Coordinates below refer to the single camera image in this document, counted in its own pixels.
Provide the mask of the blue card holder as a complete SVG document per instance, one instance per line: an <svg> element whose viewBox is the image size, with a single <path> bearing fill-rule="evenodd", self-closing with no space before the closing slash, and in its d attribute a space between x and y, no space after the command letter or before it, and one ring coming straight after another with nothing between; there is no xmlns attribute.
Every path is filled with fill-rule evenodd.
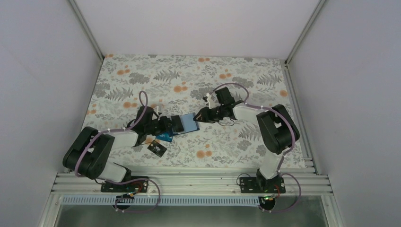
<svg viewBox="0 0 401 227"><path fill-rule="evenodd" d="M179 123L172 129L172 135L176 136L189 132L199 131L200 128L198 122L194 120L194 117L195 113L172 116L172 120L179 120Z"/></svg>

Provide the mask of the plain black card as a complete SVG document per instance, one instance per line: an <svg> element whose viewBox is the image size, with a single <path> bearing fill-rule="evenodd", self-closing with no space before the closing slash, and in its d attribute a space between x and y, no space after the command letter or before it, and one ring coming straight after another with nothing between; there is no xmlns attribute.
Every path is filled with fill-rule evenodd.
<svg viewBox="0 0 401 227"><path fill-rule="evenodd" d="M183 123L179 115L172 115L172 132L173 133L181 133L184 131Z"/></svg>

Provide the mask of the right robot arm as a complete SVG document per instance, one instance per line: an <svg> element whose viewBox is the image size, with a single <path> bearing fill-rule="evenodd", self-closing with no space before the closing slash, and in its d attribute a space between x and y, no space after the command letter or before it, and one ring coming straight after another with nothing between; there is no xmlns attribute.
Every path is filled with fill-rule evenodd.
<svg viewBox="0 0 401 227"><path fill-rule="evenodd" d="M280 177L280 168L287 153L292 151L299 140L299 131L285 106L274 107L251 105L236 101L227 87L215 89L218 106L208 105L194 116L196 122L217 123L224 118L242 120L257 124L265 147L269 151L256 172L256 186L261 192L268 192Z"/></svg>

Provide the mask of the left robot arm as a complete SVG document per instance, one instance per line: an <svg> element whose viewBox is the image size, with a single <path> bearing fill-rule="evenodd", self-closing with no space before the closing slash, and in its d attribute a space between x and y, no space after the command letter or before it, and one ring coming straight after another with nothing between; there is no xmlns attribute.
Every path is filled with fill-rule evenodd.
<svg viewBox="0 0 401 227"><path fill-rule="evenodd" d="M124 192L131 187L129 170L109 161L113 149L136 147L149 135L171 132L177 124L167 116L160 116L153 108L142 106L136 119L125 128L99 131L85 127L75 139L62 164L78 177L113 182L117 190Z"/></svg>

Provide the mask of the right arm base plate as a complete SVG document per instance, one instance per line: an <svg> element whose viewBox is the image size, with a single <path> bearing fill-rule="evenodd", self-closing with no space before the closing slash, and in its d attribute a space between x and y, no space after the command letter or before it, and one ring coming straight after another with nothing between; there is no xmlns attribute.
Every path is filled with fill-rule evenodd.
<svg viewBox="0 0 401 227"><path fill-rule="evenodd" d="M282 177L263 180L257 177L240 177L241 193L285 193L285 183Z"/></svg>

